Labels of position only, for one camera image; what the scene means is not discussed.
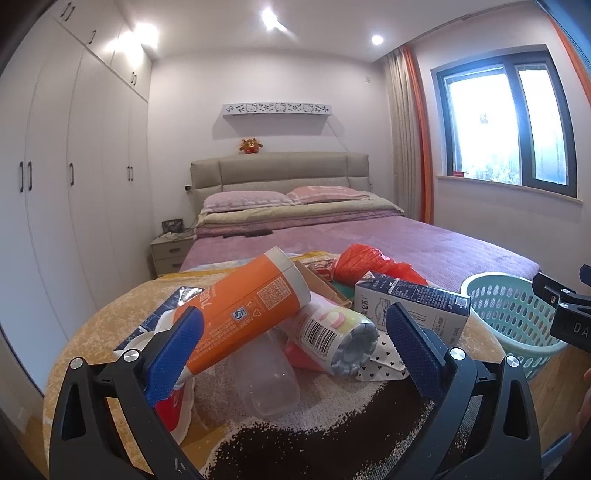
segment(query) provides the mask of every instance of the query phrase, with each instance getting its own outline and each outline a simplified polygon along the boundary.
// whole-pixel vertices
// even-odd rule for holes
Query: white wardrobe
[[[128,32],[111,0],[60,0],[0,76],[0,326],[41,392],[78,328],[150,279],[151,63],[118,50]]]

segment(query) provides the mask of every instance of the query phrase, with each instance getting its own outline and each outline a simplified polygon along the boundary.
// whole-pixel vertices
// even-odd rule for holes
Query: window
[[[448,175],[577,196],[569,109],[547,51],[474,61],[437,80]]]

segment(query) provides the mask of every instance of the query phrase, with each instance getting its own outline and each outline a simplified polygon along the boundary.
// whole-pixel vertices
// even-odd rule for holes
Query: ceiling
[[[160,32],[150,56],[204,50],[277,48],[374,61],[450,20],[517,0],[119,0],[132,27],[148,22]],[[289,35],[267,31],[270,7]],[[375,46],[373,35],[384,43]]]

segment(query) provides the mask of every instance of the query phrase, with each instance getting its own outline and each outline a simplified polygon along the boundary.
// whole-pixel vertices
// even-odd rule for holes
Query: bed sheet
[[[504,272],[532,280],[540,271],[537,263],[504,248],[400,216],[285,228],[253,238],[198,238],[181,271],[256,257],[275,246],[298,254],[311,250],[341,254],[355,243],[408,262],[423,277],[451,291],[459,291],[462,282],[477,273]]]

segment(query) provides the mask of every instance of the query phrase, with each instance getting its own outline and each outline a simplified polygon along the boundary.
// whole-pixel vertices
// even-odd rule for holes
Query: laundry basket
[[[528,381],[567,345],[550,335],[555,309],[534,295],[529,280],[481,273],[464,281],[462,294],[505,353],[519,358]]]

